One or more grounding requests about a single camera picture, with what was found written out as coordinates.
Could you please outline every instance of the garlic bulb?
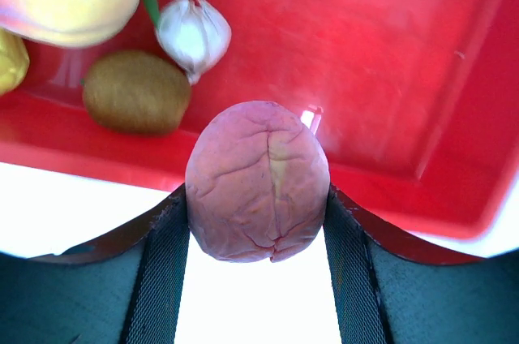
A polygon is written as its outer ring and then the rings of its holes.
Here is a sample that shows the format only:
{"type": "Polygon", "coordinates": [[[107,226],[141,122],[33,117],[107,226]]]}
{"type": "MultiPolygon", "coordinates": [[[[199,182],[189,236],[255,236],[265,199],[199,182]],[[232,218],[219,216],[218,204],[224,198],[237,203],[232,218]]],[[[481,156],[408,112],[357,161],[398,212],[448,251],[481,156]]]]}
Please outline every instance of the garlic bulb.
{"type": "Polygon", "coordinates": [[[157,40],[186,71],[190,84],[225,54],[231,30],[225,18],[206,0],[174,0],[161,12],[157,40]]]}

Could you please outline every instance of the red plastic crate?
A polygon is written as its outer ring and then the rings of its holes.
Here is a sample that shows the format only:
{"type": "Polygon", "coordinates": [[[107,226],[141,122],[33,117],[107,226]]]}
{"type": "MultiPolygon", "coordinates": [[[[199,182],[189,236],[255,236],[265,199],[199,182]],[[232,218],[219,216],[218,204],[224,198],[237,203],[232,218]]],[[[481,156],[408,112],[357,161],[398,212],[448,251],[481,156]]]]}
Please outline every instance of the red plastic crate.
{"type": "Polygon", "coordinates": [[[97,47],[27,42],[28,76],[0,97],[0,161],[172,191],[216,114],[269,100],[320,112],[332,182],[372,212],[459,239],[489,226],[519,166],[519,0],[209,1],[233,39],[178,131],[119,135],[82,106],[101,55],[167,58],[141,5],[97,47]]]}

